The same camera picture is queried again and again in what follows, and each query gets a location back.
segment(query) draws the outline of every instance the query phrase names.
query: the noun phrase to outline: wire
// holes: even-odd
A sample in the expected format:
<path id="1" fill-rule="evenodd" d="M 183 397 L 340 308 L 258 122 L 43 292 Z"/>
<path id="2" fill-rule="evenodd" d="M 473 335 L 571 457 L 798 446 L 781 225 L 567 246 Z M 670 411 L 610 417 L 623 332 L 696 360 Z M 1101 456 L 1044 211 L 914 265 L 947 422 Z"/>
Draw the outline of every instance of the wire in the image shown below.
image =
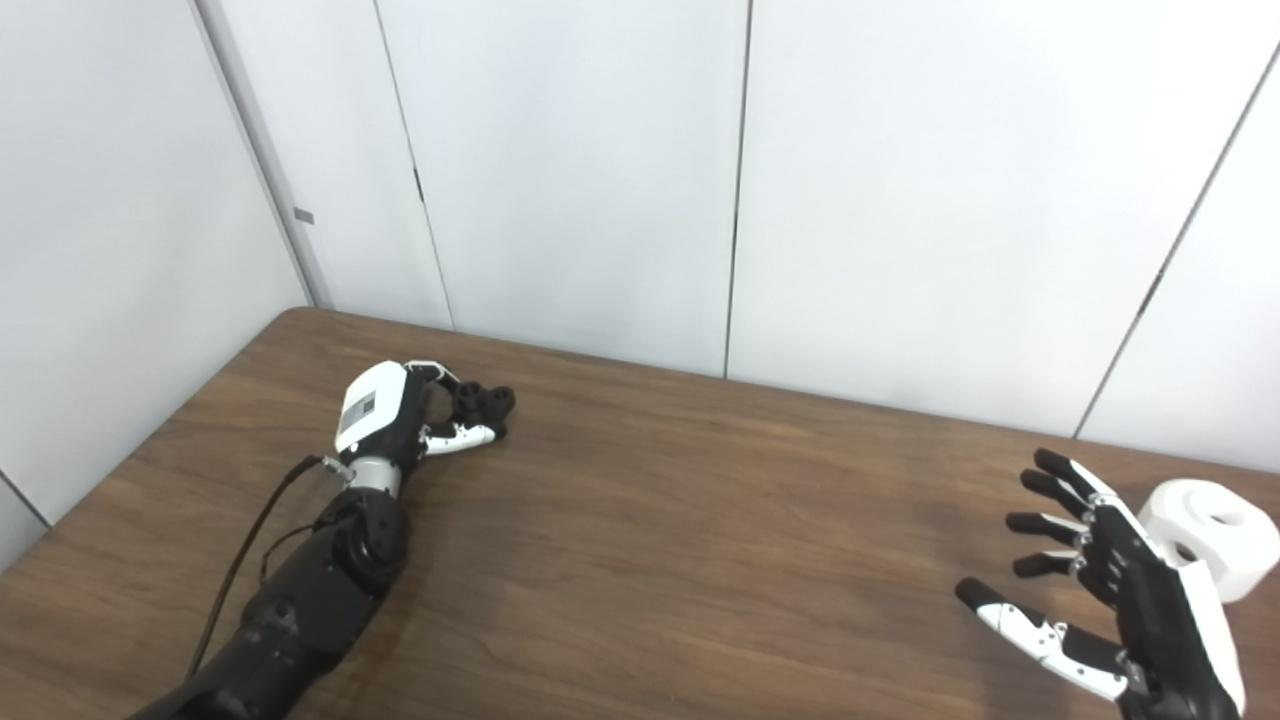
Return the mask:
<path id="1" fill-rule="evenodd" d="M 319 530 L 324 525 L 325 523 L 317 520 L 315 523 L 308 523 L 306 525 L 298 525 L 297 528 L 293 528 L 292 530 L 275 538 L 275 542 L 271 543 L 271 547 L 266 548 L 266 552 L 262 553 L 262 565 L 257 569 L 257 584 L 261 585 L 266 583 L 266 561 L 268 559 L 271 557 L 271 553 L 275 552 L 275 548 L 280 547 L 284 543 L 284 541 L 292 538 L 298 533 L 305 533 L 307 530 Z"/>
<path id="2" fill-rule="evenodd" d="M 196 674 L 196 670 L 200 670 L 200 662 L 205 659 L 205 650 L 209 648 L 209 638 L 212 637 L 214 625 L 218 624 L 218 615 L 223 611 L 223 603 L 227 602 L 227 592 L 232 589 L 232 580 L 236 579 L 236 573 L 244 561 L 244 556 L 248 553 L 250 546 L 253 544 L 257 532 L 262 529 L 262 523 L 266 521 L 266 516 L 271 514 L 276 501 L 279 501 L 280 496 L 284 495 L 284 491 L 293 484 L 293 480 L 302 477 L 302 473 L 306 473 L 317 464 L 320 464 L 319 456 L 307 455 L 301 462 L 294 465 L 292 470 L 285 473 L 284 478 L 280 479 L 280 484 L 275 487 L 274 492 L 271 492 L 271 497 L 266 500 L 266 505 L 262 506 L 262 511 L 257 514 L 257 519 L 253 520 L 253 525 L 248 529 L 248 534 L 244 536 L 244 542 L 236 552 L 236 559 L 232 560 L 230 568 L 227 569 L 227 575 L 223 578 L 223 585 L 218 588 L 218 596 L 214 598 L 214 606 L 209 610 L 209 620 L 205 621 L 205 632 L 200 634 L 200 642 L 196 644 L 196 652 L 191 657 L 191 666 L 187 667 L 188 680 Z"/>

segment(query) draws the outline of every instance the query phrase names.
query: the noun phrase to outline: toilet paper roll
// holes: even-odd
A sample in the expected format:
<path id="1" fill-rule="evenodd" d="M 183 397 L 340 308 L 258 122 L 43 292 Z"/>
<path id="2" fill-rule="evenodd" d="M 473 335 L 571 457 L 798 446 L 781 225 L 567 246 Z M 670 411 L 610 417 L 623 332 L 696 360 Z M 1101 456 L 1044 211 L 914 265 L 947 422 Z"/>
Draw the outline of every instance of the toilet paper roll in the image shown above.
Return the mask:
<path id="1" fill-rule="evenodd" d="M 1271 518 L 1217 483 L 1161 483 L 1138 520 L 1175 566 L 1203 560 L 1222 602 L 1249 594 L 1280 561 L 1280 530 Z"/>

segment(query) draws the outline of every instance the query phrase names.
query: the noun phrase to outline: wood grain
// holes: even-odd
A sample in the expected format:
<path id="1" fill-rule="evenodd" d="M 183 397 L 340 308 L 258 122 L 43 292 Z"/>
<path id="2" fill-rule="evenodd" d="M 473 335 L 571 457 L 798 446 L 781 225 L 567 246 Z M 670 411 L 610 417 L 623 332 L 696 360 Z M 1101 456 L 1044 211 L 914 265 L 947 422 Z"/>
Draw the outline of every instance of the wood grain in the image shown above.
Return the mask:
<path id="1" fill-rule="evenodd" d="M 952 598 L 966 574 L 1060 619 L 1112 620 L 1046 547 L 1018 484 L 1039 446 L 1138 503 L 1171 477 L 1280 516 L 1274 475 L 370 320 L 282 315 L 0 579 L 0 715 L 123 717 L 182 678 L 270 488 L 329 448 L 347 383 L 444 360 L 516 388 L 511 434 L 424 466 L 411 568 L 296 717 L 1117 716 Z M 335 491 L 305 477 L 256 557 Z M 1280 714 L 1280 584 L 1229 607 L 1249 716 Z"/>

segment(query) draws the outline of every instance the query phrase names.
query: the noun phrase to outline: white wall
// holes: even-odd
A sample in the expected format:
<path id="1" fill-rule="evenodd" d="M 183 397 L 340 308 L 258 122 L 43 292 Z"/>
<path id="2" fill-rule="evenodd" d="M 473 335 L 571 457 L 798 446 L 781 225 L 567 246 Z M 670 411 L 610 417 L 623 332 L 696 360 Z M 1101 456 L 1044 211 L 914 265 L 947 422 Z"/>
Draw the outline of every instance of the white wall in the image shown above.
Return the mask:
<path id="1" fill-rule="evenodd" d="M 383 0 L 462 332 L 719 374 L 745 0 Z"/>
<path id="2" fill-rule="evenodd" d="M 1272 69 L 1085 423 L 1087 439 L 1280 471 Z"/>
<path id="3" fill-rule="evenodd" d="M 730 377 L 1070 434 L 1280 4 L 760 0 Z"/>
<path id="4" fill-rule="evenodd" d="M 186 3 L 0 3 L 0 468 L 56 520 L 303 293 Z"/>
<path id="5" fill-rule="evenodd" d="M 316 302 L 452 328 L 374 3 L 200 4 Z"/>

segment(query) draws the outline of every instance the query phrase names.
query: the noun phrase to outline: prosthetic hand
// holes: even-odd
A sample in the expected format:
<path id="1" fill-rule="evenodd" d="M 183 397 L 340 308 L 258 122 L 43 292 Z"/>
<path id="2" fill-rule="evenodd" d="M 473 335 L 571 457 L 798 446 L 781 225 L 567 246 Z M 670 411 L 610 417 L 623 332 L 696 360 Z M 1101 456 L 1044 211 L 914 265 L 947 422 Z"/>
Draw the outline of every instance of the prosthetic hand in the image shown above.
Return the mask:
<path id="1" fill-rule="evenodd" d="M 1023 486 L 1056 500 L 1079 521 L 1010 512 L 1009 529 L 1073 550 L 1014 561 L 1014 574 L 1079 580 L 1115 610 L 1120 643 L 1011 602 L 965 578 L 956 596 L 1046 670 L 1114 701 L 1126 720 L 1238 720 L 1244 683 L 1231 630 L 1203 561 L 1175 566 L 1116 496 L 1069 457 L 1039 450 Z"/>
<path id="2" fill-rule="evenodd" d="M 444 423 L 426 418 L 434 389 L 452 397 Z M 342 404 L 338 459 L 308 456 L 284 477 L 223 580 L 186 683 L 131 720 L 288 715 L 347 655 L 404 569 L 408 516 L 398 500 L 402 478 L 428 456 L 502 438 L 515 404 L 511 388 L 460 382 L 435 361 L 379 363 L 356 378 Z M 270 577 L 264 557 L 262 587 L 244 606 L 239 629 L 201 665 L 223 598 L 262 521 L 284 488 L 317 464 L 344 480 L 342 491 L 312 524 L 296 530 L 311 534 Z"/>

